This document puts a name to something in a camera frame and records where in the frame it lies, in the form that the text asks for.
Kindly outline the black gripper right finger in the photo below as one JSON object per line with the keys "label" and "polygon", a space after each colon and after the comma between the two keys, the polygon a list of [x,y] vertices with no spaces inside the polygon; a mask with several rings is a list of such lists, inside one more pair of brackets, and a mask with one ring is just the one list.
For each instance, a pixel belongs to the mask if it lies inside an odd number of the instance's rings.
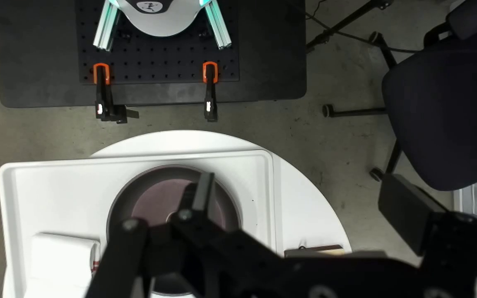
{"label": "black gripper right finger", "polygon": [[216,183],[213,172],[200,172],[183,186],[177,210],[170,220],[188,221],[201,215],[223,229],[233,228],[233,201]]}

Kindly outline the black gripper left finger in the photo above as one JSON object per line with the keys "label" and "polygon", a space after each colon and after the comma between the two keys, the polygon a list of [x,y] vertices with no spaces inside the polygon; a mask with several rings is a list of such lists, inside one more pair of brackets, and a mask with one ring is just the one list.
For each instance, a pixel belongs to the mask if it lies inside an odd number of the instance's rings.
{"label": "black gripper left finger", "polygon": [[99,259],[85,298],[147,298],[148,281],[140,272],[147,224],[127,218],[117,224]]}

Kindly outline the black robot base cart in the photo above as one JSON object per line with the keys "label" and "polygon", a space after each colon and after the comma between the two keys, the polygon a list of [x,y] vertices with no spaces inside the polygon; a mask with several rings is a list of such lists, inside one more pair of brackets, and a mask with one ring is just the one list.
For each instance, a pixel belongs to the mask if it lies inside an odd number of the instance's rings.
{"label": "black robot base cart", "polygon": [[220,0],[233,44],[215,46],[200,16],[175,37],[150,37],[127,19],[109,51],[92,46],[100,0],[0,0],[0,102],[6,107],[90,105],[90,66],[110,66],[125,105],[196,104],[201,62],[220,66],[216,99],[294,99],[306,92],[304,0]]}

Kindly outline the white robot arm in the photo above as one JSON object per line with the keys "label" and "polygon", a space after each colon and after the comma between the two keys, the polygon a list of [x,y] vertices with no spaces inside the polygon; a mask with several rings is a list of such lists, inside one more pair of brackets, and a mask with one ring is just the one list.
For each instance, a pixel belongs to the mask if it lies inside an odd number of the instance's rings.
{"label": "white robot arm", "polygon": [[[231,36],[218,0],[104,0],[92,46],[102,51],[110,49],[119,14],[124,14],[143,34],[167,37],[185,31],[200,11],[206,16],[216,47],[228,47]],[[107,62],[94,62],[90,74],[95,87],[94,115],[99,120],[122,123],[129,115],[137,117],[135,110],[112,100],[112,75]]]}

